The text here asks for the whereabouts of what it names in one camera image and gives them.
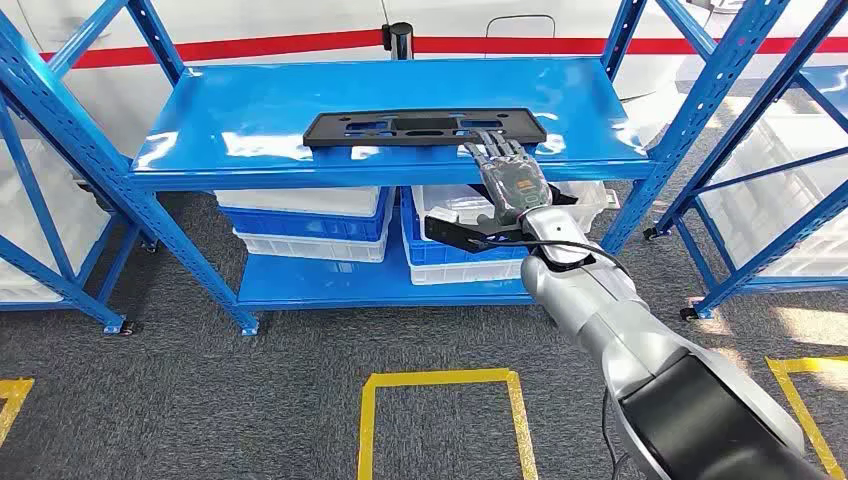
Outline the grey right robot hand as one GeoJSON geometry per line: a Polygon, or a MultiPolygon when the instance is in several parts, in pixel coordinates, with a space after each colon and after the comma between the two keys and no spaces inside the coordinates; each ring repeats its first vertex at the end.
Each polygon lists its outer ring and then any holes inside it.
{"type": "Polygon", "coordinates": [[[465,149],[478,166],[482,185],[502,226],[518,224],[531,210],[553,205],[553,193],[536,159],[515,139],[497,131],[473,129],[465,149]]]}

